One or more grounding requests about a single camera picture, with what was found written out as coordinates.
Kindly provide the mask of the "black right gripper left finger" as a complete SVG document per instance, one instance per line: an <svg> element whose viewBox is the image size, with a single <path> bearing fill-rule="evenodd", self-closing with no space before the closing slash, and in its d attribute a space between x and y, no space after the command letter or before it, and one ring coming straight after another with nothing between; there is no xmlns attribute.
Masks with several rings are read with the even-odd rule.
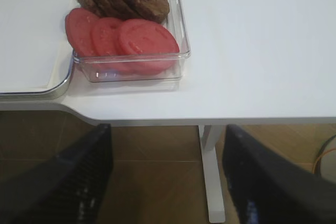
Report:
<svg viewBox="0 0 336 224"><path fill-rule="evenodd" d="M95 223L112 169L111 126L100 124L1 182L1 223Z"/></svg>

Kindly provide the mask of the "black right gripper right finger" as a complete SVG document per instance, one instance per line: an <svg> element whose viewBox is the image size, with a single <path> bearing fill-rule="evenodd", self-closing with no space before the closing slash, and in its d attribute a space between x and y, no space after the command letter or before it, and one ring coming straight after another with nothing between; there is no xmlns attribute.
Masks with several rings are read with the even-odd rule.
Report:
<svg viewBox="0 0 336 224"><path fill-rule="evenodd" d="M222 156L240 223L335 223L335 184L228 125Z"/></svg>

